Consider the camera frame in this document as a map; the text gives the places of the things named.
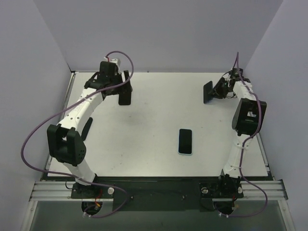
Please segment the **blue phone black screen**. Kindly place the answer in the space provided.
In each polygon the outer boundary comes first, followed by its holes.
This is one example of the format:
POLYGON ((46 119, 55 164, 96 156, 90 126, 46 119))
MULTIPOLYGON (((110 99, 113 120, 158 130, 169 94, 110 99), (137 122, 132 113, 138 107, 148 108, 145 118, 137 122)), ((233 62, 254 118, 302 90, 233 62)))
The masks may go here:
POLYGON ((209 81, 203 86, 203 102, 204 104, 209 103, 213 99, 212 95, 213 82, 209 81))

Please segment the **light blue cased phone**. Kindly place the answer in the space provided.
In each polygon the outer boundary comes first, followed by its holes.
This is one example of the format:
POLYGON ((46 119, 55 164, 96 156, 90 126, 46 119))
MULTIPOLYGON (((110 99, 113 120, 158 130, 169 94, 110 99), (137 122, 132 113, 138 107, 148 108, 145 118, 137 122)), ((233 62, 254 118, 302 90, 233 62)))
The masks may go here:
POLYGON ((179 130, 178 153, 182 155, 192 155, 193 153, 193 133, 190 129, 179 130))

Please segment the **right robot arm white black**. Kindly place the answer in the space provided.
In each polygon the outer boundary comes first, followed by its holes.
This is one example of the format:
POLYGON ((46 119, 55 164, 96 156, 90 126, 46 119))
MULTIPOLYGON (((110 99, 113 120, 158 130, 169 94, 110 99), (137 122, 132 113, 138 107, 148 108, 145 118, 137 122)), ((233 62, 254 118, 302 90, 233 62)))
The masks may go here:
POLYGON ((227 163, 222 169, 219 182, 215 184, 216 194, 221 197, 232 197, 241 193, 239 190, 243 178, 243 160, 249 144, 260 131, 267 108, 267 103, 257 99, 252 91, 249 79, 242 76, 243 69, 233 68, 228 72, 229 78, 221 77, 212 89, 210 99, 225 99, 233 93, 239 100, 232 119, 231 128, 235 131, 233 144, 227 163))

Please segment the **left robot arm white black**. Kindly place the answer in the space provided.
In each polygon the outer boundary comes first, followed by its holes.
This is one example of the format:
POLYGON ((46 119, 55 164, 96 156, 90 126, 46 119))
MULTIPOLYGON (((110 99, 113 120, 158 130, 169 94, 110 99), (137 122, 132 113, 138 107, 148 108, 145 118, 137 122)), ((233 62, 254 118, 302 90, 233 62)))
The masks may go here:
POLYGON ((100 69, 86 81, 79 97, 79 104, 57 124, 47 129, 50 156, 68 168, 82 186, 82 192, 88 198, 98 195, 99 186, 94 183, 95 173, 85 160, 85 138, 90 130, 94 110, 107 96, 118 95, 118 104, 131 104, 132 86, 129 72, 119 72, 120 60, 105 58, 100 69))

